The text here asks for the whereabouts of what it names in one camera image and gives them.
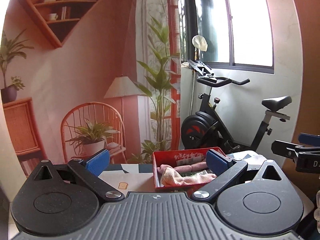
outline round black disc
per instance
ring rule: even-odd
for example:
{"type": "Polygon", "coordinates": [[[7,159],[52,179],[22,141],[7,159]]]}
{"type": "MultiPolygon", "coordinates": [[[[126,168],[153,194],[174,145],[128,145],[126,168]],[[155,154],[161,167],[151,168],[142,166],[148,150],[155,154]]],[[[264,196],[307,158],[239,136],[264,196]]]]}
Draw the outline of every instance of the round black disc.
{"type": "Polygon", "coordinates": [[[38,236],[65,235],[82,228],[99,210],[97,197],[85,187],[62,183],[43,189],[38,195],[17,198],[12,205],[12,217],[21,231],[38,236]]]}
{"type": "MultiPolygon", "coordinates": [[[[215,120],[208,114],[193,114],[188,116],[181,125],[181,140],[185,149],[194,149],[197,142],[207,130],[215,123],[215,120]]],[[[201,145],[201,148],[218,146],[219,134],[217,130],[210,131],[209,139],[201,145]]]]}
{"type": "Polygon", "coordinates": [[[242,232],[267,236],[289,231],[303,214],[302,201],[289,184],[259,179],[233,186],[220,194],[216,210],[242,232]]]}

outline red box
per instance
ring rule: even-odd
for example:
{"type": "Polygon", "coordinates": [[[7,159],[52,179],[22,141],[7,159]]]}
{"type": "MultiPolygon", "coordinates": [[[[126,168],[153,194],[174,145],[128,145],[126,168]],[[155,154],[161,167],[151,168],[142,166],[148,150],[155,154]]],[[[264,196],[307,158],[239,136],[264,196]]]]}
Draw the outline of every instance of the red box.
{"type": "Polygon", "coordinates": [[[203,187],[204,184],[194,184],[190,186],[174,186],[174,187],[165,187],[161,186],[159,173],[157,167],[160,167],[162,164],[170,165],[171,167],[177,166],[177,161],[182,159],[192,158],[194,156],[206,155],[207,151],[213,149],[222,155],[226,156],[219,147],[213,148],[204,148],[204,149],[195,149],[195,150],[178,150],[178,151],[164,151],[164,152],[154,152],[153,153],[153,176],[155,182],[155,189],[159,192],[175,192],[175,191],[185,191],[188,195],[192,194],[199,188],[203,187]]]}

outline exercise bike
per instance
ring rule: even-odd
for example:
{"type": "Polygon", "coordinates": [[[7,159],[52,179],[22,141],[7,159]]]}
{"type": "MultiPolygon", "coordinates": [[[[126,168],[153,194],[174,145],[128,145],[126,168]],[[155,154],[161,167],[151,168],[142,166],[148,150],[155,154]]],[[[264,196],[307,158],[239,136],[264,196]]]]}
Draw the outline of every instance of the exercise bike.
{"type": "MultiPolygon", "coordinates": [[[[228,84],[245,85],[250,82],[250,79],[242,82],[226,77],[213,76],[212,70],[204,63],[197,61],[188,61],[190,68],[195,70],[201,76],[197,77],[197,82],[207,85],[211,88],[222,87],[228,84]]],[[[196,114],[187,117],[181,126],[181,140],[185,149],[199,149],[209,147],[220,147],[226,154],[240,151],[252,150],[256,151],[264,134],[271,134],[272,129],[268,128],[272,116],[278,117],[281,122],[290,120],[290,116],[281,114],[278,111],[288,104],[292,103],[290,96],[280,98],[269,98],[262,101],[262,105],[268,110],[265,112],[265,117],[262,120],[260,127],[253,139],[251,145],[236,142],[227,127],[220,119],[215,111],[217,104],[220,103],[219,98],[214,99],[212,106],[210,101],[210,94],[200,94],[198,97],[202,100],[200,110],[196,114]]]]}

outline wooden cabinet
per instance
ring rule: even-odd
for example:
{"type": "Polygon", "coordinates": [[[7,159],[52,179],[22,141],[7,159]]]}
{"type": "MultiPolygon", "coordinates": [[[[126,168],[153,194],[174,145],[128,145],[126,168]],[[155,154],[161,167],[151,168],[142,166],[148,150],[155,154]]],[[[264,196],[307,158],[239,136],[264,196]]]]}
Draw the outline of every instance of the wooden cabinet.
{"type": "Polygon", "coordinates": [[[39,136],[32,99],[25,98],[3,105],[10,138],[25,175],[47,156],[39,136]]]}
{"type": "Polygon", "coordinates": [[[27,13],[55,48],[63,46],[74,27],[98,1],[21,0],[27,13]]]}

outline purple plant pot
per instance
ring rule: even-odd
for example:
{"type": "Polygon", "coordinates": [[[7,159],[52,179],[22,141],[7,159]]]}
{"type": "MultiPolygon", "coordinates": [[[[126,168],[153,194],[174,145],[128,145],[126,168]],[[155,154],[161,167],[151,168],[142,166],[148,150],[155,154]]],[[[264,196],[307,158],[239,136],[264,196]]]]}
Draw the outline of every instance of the purple plant pot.
{"type": "Polygon", "coordinates": [[[17,99],[17,90],[14,86],[1,89],[2,103],[9,103],[17,99]]]}

